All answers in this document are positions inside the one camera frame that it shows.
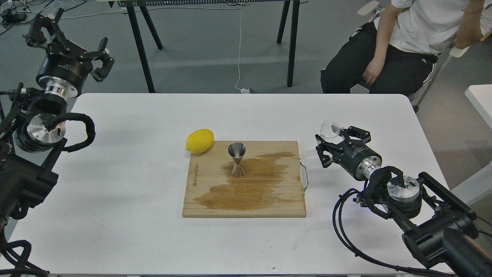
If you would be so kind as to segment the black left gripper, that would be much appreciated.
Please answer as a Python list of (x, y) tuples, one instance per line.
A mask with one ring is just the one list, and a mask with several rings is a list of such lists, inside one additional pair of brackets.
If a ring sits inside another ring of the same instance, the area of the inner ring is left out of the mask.
[[(106, 49), (107, 37), (104, 37), (98, 49), (92, 52), (85, 52), (81, 46), (67, 39), (58, 25), (63, 12), (64, 9), (59, 8), (54, 18), (37, 14), (28, 33), (23, 37), (27, 46), (42, 48), (47, 52), (36, 76), (37, 84), (46, 88), (50, 80), (56, 80), (58, 83), (62, 80), (65, 86), (69, 87), (68, 97), (75, 98), (81, 95), (89, 74), (96, 82), (104, 81), (115, 60)], [(77, 60), (78, 55), (81, 55), (81, 61)], [(94, 68), (94, 61), (102, 62), (101, 67)]]

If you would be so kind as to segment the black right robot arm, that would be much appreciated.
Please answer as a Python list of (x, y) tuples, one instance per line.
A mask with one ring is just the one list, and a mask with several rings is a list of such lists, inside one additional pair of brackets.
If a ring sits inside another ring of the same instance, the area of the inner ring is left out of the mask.
[[(364, 181), (360, 191), (350, 188), (332, 212), (332, 224), (339, 240), (355, 256), (373, 264), (427, 277), (446, 277), (432, 267), (445, 263), (452, 277), (490, 277), (491, 256), (474, 239), (479, 230), (477, 214), (451, 191), (420, 172), (413, 178), (392, 165), (382, 166), (382, 157), (367, 146), (369, 131), (350, 126), (341, 128), (323, 122), (315, 135), (322, 167), (338, 164), (353, 179)], [(342, 225), (343, 206), (349, 197), (383, 219), (392, 219), (403, 231), (402, 240), (422, 269), (383, 263), (364, 254), (348, 238)]]

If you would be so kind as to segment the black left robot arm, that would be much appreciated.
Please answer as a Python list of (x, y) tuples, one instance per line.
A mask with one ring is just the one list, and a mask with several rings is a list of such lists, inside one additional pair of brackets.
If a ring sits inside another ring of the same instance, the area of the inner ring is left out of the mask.
[(67, 100), (81, 95), (91, 75), (102, 82), (114, 59), (104, 37), (96, 51), (88, 52), (71, 42), (58, 23), (64, 10), (54, 18), (37, 14), (24, 36), (30, 47), (41, 48), (46, 57), (37, 74), (39, 88), (2, 91), (11, 108), (1, 115), (1, 255), (13, 265), (2, 275), (47, 277), (49, 272), (28, 261), (32, 246), (26, 240), (8, 242), (8, 219), (24, 219), (29, 209), (44, 202), (58, 181), (53, 172), (62, 152), (75, 152), (95, 140), (95, 125), (83, 113), (67, 112)]

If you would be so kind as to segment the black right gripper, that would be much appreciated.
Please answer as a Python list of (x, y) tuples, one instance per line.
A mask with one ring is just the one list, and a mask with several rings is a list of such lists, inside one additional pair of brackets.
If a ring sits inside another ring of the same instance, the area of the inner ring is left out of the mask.
[(382, 165), (381, 156), (365, 145), (371, 141), (370, 132), (349, 126), (341, 128), (339, 136), (342, 138), (341, 143), (334, 144), (325, 141), (321, 135), (315, 135), (315, 150), (322, 167), (339, 164), (353, 179), (369, 180), (371, 173)]

